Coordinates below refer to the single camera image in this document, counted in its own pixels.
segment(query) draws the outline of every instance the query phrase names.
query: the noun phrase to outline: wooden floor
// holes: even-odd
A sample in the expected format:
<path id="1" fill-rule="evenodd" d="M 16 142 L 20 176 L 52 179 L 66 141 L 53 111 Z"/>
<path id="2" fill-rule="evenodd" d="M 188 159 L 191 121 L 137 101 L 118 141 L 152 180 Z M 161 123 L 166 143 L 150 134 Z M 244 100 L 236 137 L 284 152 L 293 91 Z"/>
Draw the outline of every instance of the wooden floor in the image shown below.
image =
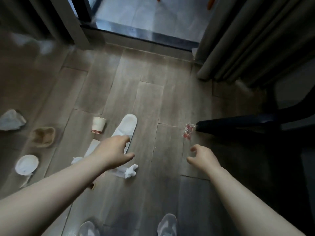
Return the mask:
<path id="1" fill-rule="evenodd" d="M 167 213 L 177 216 L 181 236 L 238 235 L 207 177 L 186 162 L 195 143 L 211 147 L 263 200 L 273 198 L 264 146 L 207 134 L 195 133 L 191 141 L 182 137 L 189 122 L 260 112 L 262 92 L 248 97 L 235 86 L 200 82 L 199 67 L 190 62 L 120 46 L 81 51 L 33 40 L 18 46 L 2 35 L 0 114 L 16 109 L 28 123 L 0 132 L 1 198 L 25 181 L 14 171 L 22 155 L 39 158 L 32 184 L 83 156 L 93 138 L 111 136 L 124 115 L 138 118 L 128 150 L 136 154 L 130 162 L 139 165 L 136 177 L 102 174 L 95 189 L 85 190 L 44 235 L 75 235 L 87 219 L 100 223 L 105 235 L 155 235 Z M 90 132 L 93 116 L 107 119 L 103 135 Z M 42 126 L 57 129 L 56 141 L 34 148 L 28 136 Z"/>

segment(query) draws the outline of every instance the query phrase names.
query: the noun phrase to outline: gray curtain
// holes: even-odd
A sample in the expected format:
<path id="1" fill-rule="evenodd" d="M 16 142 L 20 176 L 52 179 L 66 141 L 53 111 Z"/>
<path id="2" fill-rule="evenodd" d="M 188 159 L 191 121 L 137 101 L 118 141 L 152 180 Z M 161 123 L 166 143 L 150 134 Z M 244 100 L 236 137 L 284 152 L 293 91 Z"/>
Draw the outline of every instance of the gray curtain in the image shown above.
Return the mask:
<path id="1" fill-rule="evenodd" d="M 35 39 L 54 38 L 89 49 L 68 0 L 0 0 L 1 27 Z"/>
<path id="2" fill-rule="evenodd" d="M 218 0 L 199 79 L 266 87 L 315 56 L 315 0 Z"/>

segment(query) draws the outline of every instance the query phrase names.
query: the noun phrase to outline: cup with red stripes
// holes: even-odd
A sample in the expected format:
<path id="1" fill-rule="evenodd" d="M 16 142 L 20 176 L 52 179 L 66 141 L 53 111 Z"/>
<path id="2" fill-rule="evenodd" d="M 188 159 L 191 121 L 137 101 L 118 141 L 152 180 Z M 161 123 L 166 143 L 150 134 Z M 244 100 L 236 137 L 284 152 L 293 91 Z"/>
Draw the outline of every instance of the cup with red stripes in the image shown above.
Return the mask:
<path id="1" fill-rule="evenodd" d="M 93 117 L 91 132 L 96 133 L 96 134 L 102 134 L 105 123 L 106 123 L 106 119 L 100 118 L 100 117 Z"/>

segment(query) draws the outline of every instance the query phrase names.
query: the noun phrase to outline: forearm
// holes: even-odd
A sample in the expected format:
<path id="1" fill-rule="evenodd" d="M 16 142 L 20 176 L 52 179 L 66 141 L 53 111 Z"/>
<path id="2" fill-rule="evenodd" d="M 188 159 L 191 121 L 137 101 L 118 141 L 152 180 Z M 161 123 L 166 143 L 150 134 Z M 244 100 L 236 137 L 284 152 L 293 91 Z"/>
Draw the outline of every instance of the forearm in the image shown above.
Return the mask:
<path id="1" fill-rule="evenodd" d="M 41 235 L 105 170 L 101 158 L 87 157 L 1 200 L 1 234 Z"/>
<path id="2" fill-rule="evenodd" d="M 243 235 L 304 235 L 222 167 L 209 169 L 207 174 Z"/>

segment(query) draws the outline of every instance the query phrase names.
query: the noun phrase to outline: red candy wrapper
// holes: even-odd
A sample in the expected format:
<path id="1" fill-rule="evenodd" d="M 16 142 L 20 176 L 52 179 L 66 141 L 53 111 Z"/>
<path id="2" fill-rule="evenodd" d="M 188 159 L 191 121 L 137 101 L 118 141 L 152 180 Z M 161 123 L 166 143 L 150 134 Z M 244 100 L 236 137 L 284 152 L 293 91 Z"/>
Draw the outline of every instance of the red candy wrapper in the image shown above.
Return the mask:
<path id="1" fill-rule="evenodd" d="M 192 131 L 195 129 L 196 125 L 191 124 L 191 123 L 187 123 L 185 126 L 185 130 L 184 130 L 184 134 L 183 137 L 190 140 L 191 139 L 191 133 Z"/>

